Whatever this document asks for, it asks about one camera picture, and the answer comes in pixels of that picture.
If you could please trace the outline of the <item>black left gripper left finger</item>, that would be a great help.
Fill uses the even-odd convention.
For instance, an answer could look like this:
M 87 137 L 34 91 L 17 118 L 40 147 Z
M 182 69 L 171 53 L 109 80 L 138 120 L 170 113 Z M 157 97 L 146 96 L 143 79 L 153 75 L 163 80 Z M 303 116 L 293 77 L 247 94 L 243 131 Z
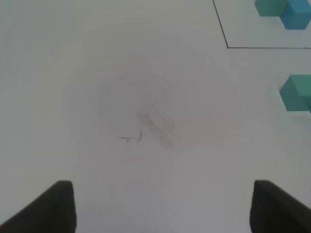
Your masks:
M 71 181 L 57 181 L 0 225 L 2 233 L 74 233 L 77 227 Z

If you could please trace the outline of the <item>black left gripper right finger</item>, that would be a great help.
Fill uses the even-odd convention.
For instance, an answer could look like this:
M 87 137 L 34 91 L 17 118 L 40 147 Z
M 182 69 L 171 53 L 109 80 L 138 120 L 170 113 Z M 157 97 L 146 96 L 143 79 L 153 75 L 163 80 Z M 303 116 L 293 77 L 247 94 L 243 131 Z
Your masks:
M 256 180 L 249 224 L 253 233 L 309 233 L 311 209 L 271 181 Z

